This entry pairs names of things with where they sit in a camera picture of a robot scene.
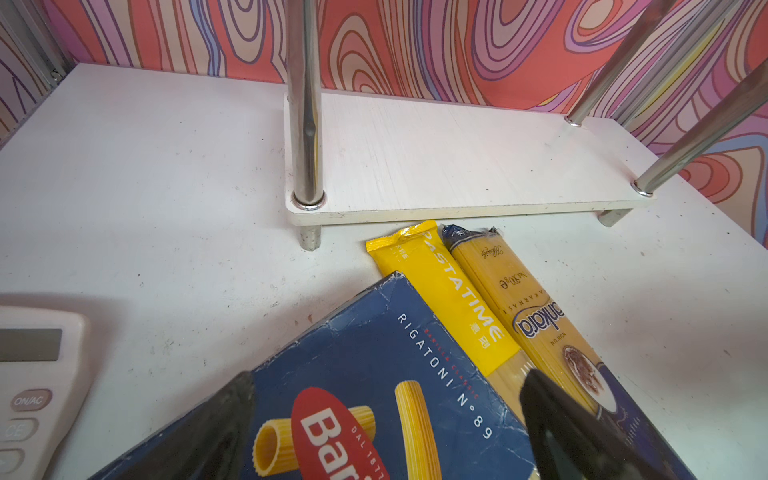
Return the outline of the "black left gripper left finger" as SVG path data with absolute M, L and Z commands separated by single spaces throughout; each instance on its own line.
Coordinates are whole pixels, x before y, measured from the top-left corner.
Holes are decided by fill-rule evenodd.
M 142 459 L 137 477 L 238 479 L 255 404 L 252 375 L 243 371 Z

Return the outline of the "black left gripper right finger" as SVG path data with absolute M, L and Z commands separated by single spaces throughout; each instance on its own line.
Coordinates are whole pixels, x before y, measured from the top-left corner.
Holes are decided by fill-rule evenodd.
M 668 479 L 539 370 L 519 395 L 542 479 Z

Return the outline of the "blue Ankara spaghetti bag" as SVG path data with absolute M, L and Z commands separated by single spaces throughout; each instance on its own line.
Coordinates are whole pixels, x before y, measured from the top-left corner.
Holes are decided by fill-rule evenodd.
M 496 229 L 443 225 L 440 236 L 538 370 L 656 470 L 672 479 L 694 477 Z

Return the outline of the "yellow Pastatime spaghetti bag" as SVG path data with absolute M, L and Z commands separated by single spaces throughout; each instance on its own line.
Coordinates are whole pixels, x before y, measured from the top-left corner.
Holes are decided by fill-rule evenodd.
M 520 422 L 533 362 L 512 339 L 428 220 L 365 244 L 382 275 L 403 273 Z

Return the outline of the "white two-tier shelf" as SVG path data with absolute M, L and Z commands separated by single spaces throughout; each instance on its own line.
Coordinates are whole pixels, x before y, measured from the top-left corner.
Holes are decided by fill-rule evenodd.
M 592 118 L 671 9 L 648 5 L 565 116 L 320 89 L 317 6 L 286 7 L 285 205 L 308 251 L 328 225 L 594 212 L 612 226 L 767 100 L 760 65 L 661 157 Z

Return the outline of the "white pink calculator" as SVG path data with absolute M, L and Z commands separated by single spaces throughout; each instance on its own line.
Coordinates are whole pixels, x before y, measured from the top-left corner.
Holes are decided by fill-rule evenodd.
M 41 479 L 89 391 L 90 321 L 1 308 L 1 477 Z

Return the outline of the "blue Barilla rigatoni box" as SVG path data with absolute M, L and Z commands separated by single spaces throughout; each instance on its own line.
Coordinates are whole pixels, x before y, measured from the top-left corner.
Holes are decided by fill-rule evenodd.
M 534 474 L 522 424 L 400 273 L 249 373 L 256 404 L 238 479 Z M 98 477 L 139 479 L 142 459 L 200 405 Z

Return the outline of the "aluminium frame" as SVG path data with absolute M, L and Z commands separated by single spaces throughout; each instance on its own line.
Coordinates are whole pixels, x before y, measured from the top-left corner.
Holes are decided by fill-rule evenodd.
M 48 87 L 56 88 L 75 67 L 42 1 L 1 0 L 1 25 Z

